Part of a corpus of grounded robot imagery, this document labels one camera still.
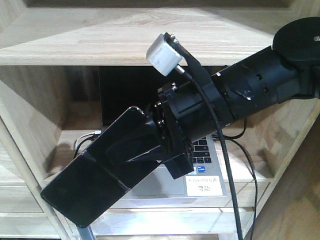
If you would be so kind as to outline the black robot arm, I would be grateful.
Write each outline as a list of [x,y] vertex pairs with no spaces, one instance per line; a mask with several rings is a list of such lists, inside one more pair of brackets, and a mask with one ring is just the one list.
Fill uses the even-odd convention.
[[320,19],[305,17],[283,26],[271,46],[210,75],[172,35],[159,35],[146,53],[162,75],[177,69],[187,83],[159,91],[159,112],[166,133],[142,155],[165,164],[173,178],[193,169],[191,144],[239,119],[291,99],[320,96]]

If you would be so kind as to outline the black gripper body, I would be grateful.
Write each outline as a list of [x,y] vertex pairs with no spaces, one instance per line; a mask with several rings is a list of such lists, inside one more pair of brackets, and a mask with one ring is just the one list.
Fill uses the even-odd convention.
[[142,159],[159,161],[178,179],[193,171],[193,142],[216,131],[209,107],[187,82],[147,85],[143,92],[146,119],[142,130]]

